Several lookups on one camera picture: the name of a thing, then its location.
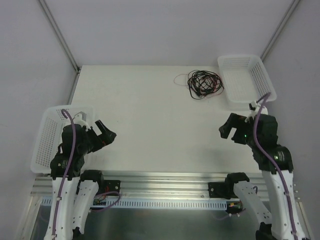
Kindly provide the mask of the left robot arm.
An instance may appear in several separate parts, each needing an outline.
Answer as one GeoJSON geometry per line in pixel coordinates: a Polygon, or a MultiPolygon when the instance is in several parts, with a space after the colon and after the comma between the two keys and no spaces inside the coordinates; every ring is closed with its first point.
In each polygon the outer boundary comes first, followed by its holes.
{"type": "Polygon", "coordinates": [[[117,135],[101,120],[95,124],[100,134],[79,122],[66,125],[62,130],[62,142],[50,162],[52,203],[46,240],[81,239],[94,197],[105,189],[100,170],[82,168],[86,155],[110,145],[117,135]]]}

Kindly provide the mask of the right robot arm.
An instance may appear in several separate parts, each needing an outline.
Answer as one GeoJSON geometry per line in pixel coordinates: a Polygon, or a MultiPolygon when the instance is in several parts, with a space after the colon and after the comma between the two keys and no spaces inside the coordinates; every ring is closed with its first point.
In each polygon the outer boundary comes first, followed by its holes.
{"type": "Polygon", "coordinates": [[[219,128],[221,138],[227,139],[231,129],[235,129],[231,138],[234,143],[251,148],[266,185],[270,208],[258,197],[257,187],[244,172],[229,173],[223,182],[209,182],[209,197],[237,198],[242,206],[229,205],[226,212],[232,215],[247,211],[256,224],[257,240],[307,240],[295,203],[292,156],[288,148],[278,144],[276,118],[231,113],[219,128]]]}

